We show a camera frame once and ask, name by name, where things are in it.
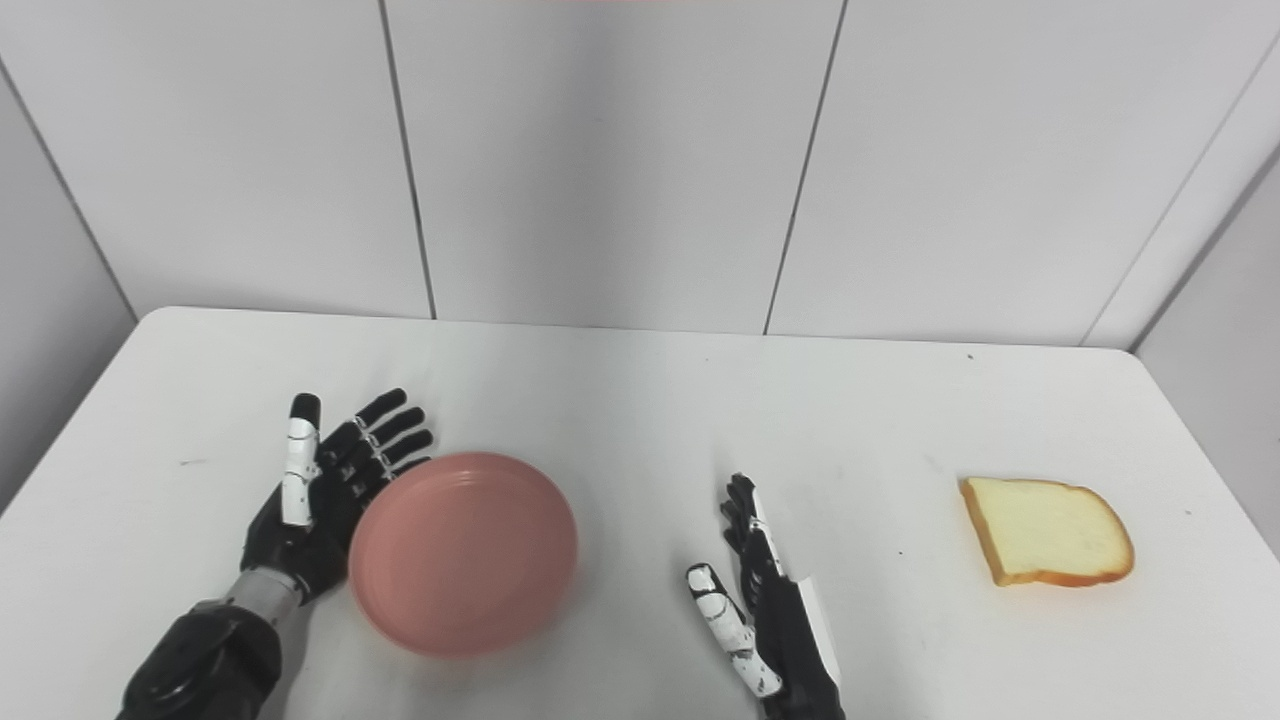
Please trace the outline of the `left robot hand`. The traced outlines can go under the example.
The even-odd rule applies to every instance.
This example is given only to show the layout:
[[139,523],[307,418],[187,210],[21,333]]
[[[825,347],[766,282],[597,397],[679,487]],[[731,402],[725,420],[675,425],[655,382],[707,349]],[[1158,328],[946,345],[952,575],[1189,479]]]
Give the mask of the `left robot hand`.
[[434,443],[425,411],[401,387],[325,438],[320,410],[317,396],[294,397],[284,477],[250,523],[239,561],[243,573],[285,580],[301,606],[346,579],[358,521],[393,480],[429,460]]

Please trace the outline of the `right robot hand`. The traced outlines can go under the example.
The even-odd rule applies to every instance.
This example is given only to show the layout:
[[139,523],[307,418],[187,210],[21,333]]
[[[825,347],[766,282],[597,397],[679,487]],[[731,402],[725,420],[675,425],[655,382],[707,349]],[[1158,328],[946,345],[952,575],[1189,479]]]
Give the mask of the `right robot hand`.
[[844,719],[841,673],[815,584],[786,573],[755,483],[735,473],[719,511],[742,601],[707,562],[685,575],[717,644],[765,719]]

